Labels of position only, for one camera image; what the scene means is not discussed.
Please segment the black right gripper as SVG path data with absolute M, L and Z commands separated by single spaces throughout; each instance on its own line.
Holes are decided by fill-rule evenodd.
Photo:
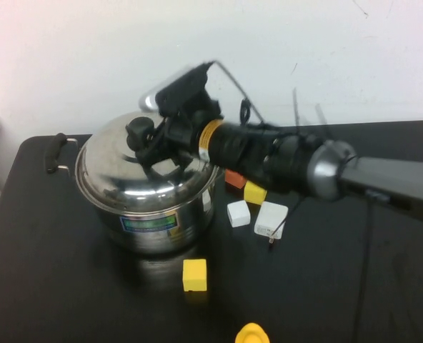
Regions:
M 139 177 L 178 179 L 185 171 L 185 158 L 199 157 L 198 136 L 206 119 L 206 105 L 164 104 L 163 116 L 157 125 L 148 120 L 146 143 L 136 146 Z

